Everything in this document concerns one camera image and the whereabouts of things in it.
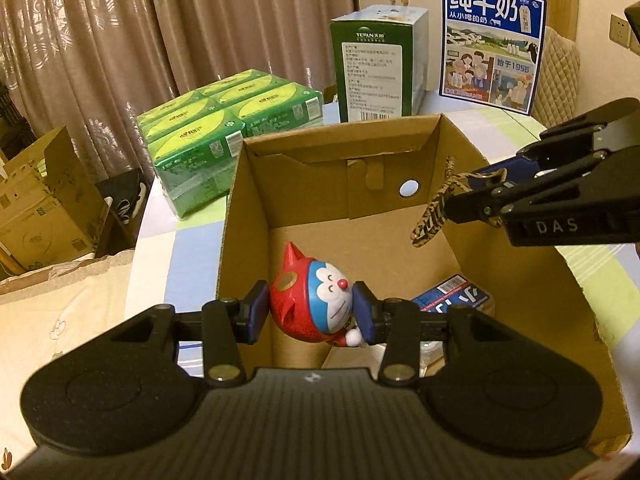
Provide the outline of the tortoiseshell hair claw clip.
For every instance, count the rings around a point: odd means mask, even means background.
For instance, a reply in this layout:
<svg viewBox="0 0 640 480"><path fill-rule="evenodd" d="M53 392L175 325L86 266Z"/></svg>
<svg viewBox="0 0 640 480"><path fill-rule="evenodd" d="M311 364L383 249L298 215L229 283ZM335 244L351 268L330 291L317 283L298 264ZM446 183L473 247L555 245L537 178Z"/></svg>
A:
<svg viewBox="0 0 640 480"><path fill-rule="evenodd" d="M456 159L454 156L449 156L446 160L444 183L427 204L421 220L411 232L411 243L414 248L422 247L432 240L449 220L445 211L448 198L472 192L473 181L486 185L503 184L508 175L506 168L481 174L479 171L457 172L454 166L456 166Z"/></svg>

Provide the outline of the Doraemon figure toy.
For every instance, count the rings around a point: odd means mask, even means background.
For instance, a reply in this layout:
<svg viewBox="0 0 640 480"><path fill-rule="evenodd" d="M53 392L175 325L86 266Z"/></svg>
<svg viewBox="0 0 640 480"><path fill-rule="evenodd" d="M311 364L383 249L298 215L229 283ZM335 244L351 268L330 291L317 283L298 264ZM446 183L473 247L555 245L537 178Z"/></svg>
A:
<svg viewBox="0 0 640 480"><path fill-rule="evenodd" d="M292 242L270 286L270 310L280 330L294 339L349 348L363 344L346 275L332 263L305 256Z"/></svg>

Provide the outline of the quilted beige chair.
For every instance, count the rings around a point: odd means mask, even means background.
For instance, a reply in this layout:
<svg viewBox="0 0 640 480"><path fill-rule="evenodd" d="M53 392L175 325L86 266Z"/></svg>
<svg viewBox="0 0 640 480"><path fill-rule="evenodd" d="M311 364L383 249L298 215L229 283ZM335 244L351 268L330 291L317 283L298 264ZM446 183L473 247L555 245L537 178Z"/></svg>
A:
<svg viewBox="0 0 640 480"><path fill-rule="evenodd" d="M577 44L547 26L533 100L532 115L537 122L551 128L575 116L579 73Z"/></svg>

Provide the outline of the blue card pack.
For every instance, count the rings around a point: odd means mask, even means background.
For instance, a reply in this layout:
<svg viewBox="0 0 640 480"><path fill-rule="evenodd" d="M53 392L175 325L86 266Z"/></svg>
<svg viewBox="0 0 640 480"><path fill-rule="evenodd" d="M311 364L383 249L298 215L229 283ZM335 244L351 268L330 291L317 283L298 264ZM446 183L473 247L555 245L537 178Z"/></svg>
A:
<svg viewBox="0 0 640 480"><path fill-rule="evenodd" d="M472 308L495 314L495 300L485 289L461 274L451 275L435 287L413 298L421 311L445 314L453 307Z"/></svg>

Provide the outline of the checked table cloth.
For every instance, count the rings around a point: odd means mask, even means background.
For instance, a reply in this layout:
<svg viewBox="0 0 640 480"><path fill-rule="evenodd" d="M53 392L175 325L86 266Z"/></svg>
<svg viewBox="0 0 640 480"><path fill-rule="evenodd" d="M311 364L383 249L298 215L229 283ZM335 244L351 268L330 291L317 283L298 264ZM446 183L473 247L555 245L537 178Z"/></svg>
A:
<svg viewBox="0 0 640 480"><path fill-rule="evenodd" d="M421 114L445 114L490 162L512 155L544 130L530 116L427 93ZM186 220L153 184L134 250L125 312L169 302L192 311L215 295L226 200ZM629 244L558 249L585 293L612 348L616 370L639 377L639 256Z"/></svg>

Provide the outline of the blue milk carton box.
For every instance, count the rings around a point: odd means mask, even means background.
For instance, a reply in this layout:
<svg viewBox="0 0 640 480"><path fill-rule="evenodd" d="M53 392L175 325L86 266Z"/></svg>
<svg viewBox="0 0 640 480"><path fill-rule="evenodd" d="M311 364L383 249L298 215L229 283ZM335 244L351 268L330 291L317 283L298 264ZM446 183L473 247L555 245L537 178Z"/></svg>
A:
<svg viewBox="0 0 640 480"><path fill-rule="evenodd" d="M439 94L530 114L546 18L546 0L442 0Z"/></svg>

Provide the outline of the open cardboard box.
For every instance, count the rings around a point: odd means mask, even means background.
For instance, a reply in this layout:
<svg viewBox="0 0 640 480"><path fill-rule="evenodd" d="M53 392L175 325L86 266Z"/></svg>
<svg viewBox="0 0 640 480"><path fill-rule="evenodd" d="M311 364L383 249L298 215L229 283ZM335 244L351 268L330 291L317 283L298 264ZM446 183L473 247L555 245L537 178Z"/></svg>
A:
<svg viewBox="0 0 640 480"><path fill-rule="evenodd" d="M590 448L630 440L612 350L637 322L637 254L628 245L514 247L483 222L448 223L414 247L410 235L442 185L507 158L476 120L405 117L247 140L224 226L217 292L245 295L280 271L285 245L333 263L379 297L413 298L455 273L487 290L500 322L589 370L603 392Z"/></svg>

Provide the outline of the black shoe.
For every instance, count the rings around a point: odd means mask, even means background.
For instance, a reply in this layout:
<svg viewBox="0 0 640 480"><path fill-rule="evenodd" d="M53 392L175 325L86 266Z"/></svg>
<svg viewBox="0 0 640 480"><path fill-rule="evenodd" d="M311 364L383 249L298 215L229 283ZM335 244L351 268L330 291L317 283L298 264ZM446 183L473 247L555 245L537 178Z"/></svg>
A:
<svg viewBox="0 0 640 480"><path fill-rule="evenodd" d="M123 224L136 216L148 190L145 180L135 172L103 180L96 187L104 198L112 200L112 208Z"/></svg>

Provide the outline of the green white milk box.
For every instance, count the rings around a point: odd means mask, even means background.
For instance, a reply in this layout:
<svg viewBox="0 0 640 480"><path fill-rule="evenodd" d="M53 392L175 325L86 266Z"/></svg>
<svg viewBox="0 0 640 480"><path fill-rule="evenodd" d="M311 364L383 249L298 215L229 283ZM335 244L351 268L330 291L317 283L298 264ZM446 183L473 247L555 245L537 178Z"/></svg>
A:
<svg viewBox="0 0 640 480"><path fill-rule="evenodd" d="M342 122L412 116L427 82L428 10L374 4L330 25Z"/></svg>

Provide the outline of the green drink carton pack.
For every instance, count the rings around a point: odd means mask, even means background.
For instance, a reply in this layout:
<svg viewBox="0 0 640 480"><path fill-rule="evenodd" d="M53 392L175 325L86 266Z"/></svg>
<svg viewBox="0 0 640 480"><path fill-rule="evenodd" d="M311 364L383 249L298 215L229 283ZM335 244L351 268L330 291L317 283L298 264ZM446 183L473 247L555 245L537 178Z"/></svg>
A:
<svg viewBox="0 0 640 480"><path fill-rule="evenodd" d="M243 141L323 124L323 94L250 68L183 93L136 122L174 214L227 194Z"/></svg>

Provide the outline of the folded cardboard boxes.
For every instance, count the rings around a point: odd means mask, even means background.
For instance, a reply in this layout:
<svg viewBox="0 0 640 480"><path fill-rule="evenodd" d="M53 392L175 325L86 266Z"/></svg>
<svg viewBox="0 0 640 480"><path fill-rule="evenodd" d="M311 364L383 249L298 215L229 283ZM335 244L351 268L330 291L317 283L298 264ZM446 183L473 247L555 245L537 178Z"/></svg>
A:
<svg viewBox="0 0 640 480"><path fill-rule="evenodd" d="M1 249L24 271L76 260L98 247L108 206L55 128L4 166Z"/></svg>

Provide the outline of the brown curtain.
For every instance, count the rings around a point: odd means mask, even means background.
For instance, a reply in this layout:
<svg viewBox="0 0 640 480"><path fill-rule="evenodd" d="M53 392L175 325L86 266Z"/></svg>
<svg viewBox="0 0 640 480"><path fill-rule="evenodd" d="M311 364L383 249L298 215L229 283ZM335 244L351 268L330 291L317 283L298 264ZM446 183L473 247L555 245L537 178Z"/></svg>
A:
<svg viewBox="0 0 640 480"><path fill-rule="evenodd" d="M1 80L36 136L63 127L94 180L150 171L137 117L256 68L323 89L355 0L1 0Z"/></svg>

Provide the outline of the wall socket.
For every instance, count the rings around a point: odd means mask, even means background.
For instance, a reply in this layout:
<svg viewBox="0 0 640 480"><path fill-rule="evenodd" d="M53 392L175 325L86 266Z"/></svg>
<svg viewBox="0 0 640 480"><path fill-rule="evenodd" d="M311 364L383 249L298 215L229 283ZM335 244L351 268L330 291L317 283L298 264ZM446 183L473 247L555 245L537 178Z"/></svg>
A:
<svg viewBox="0 0 640 480"><path fill-rule="evenodd" d="M624 49L628 49L630 45L630 25L626 18L621 18L615 14L610 17L610 28L608 29L608 38L614 44L618 44Z"/></svg>

